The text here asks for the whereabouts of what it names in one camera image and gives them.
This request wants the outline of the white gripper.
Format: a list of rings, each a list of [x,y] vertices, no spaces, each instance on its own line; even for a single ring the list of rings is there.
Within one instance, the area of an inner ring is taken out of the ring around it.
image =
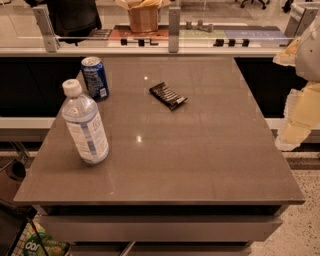
[[[295,65],[298,76],[313,81],[301,90],[292,89],[286,99],[275,145],[281,151],[292,151],[320,123],[320,15],[301,38],[294,39],[273,62],[281,66]]]

